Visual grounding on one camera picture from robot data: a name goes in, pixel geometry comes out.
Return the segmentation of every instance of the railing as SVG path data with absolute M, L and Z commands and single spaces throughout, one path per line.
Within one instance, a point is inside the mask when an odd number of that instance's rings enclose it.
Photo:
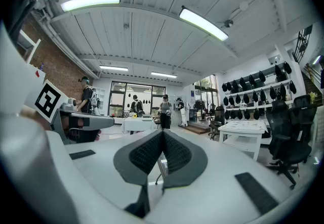
M 309 66 L 307 63 L 305 66 L 305 70 L 308 72 L 310 76 L 310 80 L 317 86 L 315 82 L 318 82 L 320 84 L 320 74 L 313 68 Z
M 297 45 L 295 52 L 293 53 L 293 57 L 295 61 L 298 62 L 298 64 L 300 63 L 305 54 L 306 48 L 308 46 L 309 37 L 312 33 L 312 28 L 313 26 L 311 25 L 298 33 Z

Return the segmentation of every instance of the black pants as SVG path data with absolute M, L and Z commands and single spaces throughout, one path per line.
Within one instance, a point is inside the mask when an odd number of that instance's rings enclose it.
M 167 116 L 165 113 L 161 113 L 160 117 L 161 128 L 170 129 L 171 117 Z

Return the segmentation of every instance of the fluorescent ceiling light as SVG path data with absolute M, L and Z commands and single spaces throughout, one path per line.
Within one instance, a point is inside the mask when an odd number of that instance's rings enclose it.
M 61 4 L 63 11 L 67 12 L 77 8 L 83 8 L 102 4 L 119 4 L 120 0 L 70 0 Z
M 162 74 L 162 73 L 157 73 L 157 72 L 152 72 L 152 75 L 156 75 L 156 76 L 166 76 L 166 77 L 171 77 L 171 78 L 176 78 L 177 76 L 174 75 L 167 75 L 167 74 Z
M 180 18 L 199 26 L 200 28 L 204 29 L 205 31 L 211 33 L 213 36 L 219 38 L 220 40 L 226 40 L 228 35 L 223 32 L 221 29 L 216 27 L 211 22 L 207 21 L 205 18 L 195 14 L 194 12 L 184 8 L 180 12 Z
M 136 86 L 152 87 L 150 85 L 142 85 L 142 84 L 127 84 L 127 85 L 136 85 Z
M 316 64 L 316 62 L 320 59 L 320 55 L 316 57 L 316 59 L 313 62 L 313 65 Z
M 120 68 L 120 67 L 110 67 L 110 66 L 100 66 L 102 69 L 113 69 L 113 70 L 121 70 L 121 71 L 128 71 L 128 68 Z

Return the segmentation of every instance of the wooden platform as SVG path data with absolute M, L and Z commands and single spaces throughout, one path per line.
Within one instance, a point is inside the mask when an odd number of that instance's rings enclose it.
M 199 135 L 204 134 L 204 133 L 209 133 L 211 131 L 211 129 L 208 125 L 205 126 L 204 124 L 199 124 L 199 123 L 191 122 L 191 121 L 188 122 L 187 127 L 181 126 L 181 125 L 179 125 L 179 127 L 189 130 L 189 131 L 199 134 Z

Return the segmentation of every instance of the black rubber pad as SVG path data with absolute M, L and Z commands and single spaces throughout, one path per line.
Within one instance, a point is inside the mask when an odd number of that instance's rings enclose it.
M 71 153 L 70 157 L 72 160 L 74 159 L 79 159 L 79 158 L 83 158 L 83 157 L 88 157 L 91 155 L 94 155 L 95 152 L 93 150 L 85 150 L 85 151 L 80 151 L 80 152 L 76 152 L 76 153 Z
M 235 176 L 239 184 L 263 215 L 275 208 L 278 202 L 251 176 L 250 173 L 240 173 Z

